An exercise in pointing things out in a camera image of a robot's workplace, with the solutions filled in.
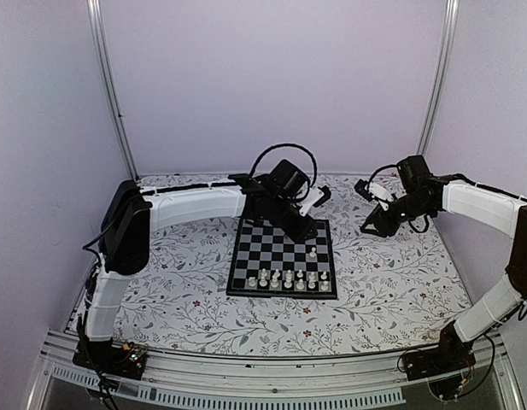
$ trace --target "chessboard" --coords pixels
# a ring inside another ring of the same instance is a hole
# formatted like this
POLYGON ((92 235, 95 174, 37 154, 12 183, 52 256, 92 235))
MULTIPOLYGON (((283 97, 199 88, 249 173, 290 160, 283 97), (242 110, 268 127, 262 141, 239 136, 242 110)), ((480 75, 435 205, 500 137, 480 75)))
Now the chessboard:
POLYGON ((337 299, 330 224, 316 227, 316 238, 295 243, 267 221, 240 220, 227 295, 337 299))

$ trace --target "chessboard border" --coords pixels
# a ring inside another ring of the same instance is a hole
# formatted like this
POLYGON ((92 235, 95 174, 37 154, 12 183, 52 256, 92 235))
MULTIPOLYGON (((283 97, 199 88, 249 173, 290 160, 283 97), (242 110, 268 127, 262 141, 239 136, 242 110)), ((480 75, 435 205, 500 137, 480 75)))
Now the chessboard border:
POLYGON ((325 235, 327 236, 327 248, 328 248, 328 263, 330 265, 330 285, 333 286, 333 291, 329 293, 305 293, 305 294, 294 294, 291 295, 285 295, 283 290, 262 290, 262 291, 255 291, 255 290, 235 290, 232 287, 232 281, 234 279, 234 270, 235 267, 233 265, 233 261, 237 261, 237 253, 238 253, 238 247, 240 245, 240 240, 242 237, 242 229, 244 227, 244 222, 247 219, 240 218, 238 221, 237 226, 237 237, 235 239, 235 246, 233 248, 232 258, 231 258, 231 267, 229 268, 229 278, 227 279, 227 289, 225 290, 225 293, 228 296, 241 296, 241 297, 291 297, 292 299, 307 299, 307 300, 327 300, 327 301, 336 301, 339 298, 338 290, 337 290, 337 271, 335 269, 335 261, 333 258, 333 247, 332 247, 332 239, 331 239, 331 231, 330 231, 330 221, 329 220, 314 220, 315 222, 322 222, 325 226, 325 235))

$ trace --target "floral pattern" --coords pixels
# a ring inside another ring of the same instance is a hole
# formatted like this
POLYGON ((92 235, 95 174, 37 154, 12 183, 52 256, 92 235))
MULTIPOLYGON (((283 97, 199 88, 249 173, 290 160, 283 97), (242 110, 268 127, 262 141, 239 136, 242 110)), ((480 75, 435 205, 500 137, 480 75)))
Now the floral pattern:
MULTIPOLYGON (((188 185, 223 176, 144 178, 144 186, 188 185)), ((157 349, 207 354, 315 356, 405 349, 434 343, 470 306, 433 224, 403 225, 392 238, 360 233, 372 211, 354 192, 359 177, 322 175, 332 199, 311 215, 328 219, 337 301, 227 296, 237 220, 200 220, 151 238, 150 260, 130 282, 114 337, 157 349)), ((377 178, 401 192, 399 179, 377 178)))

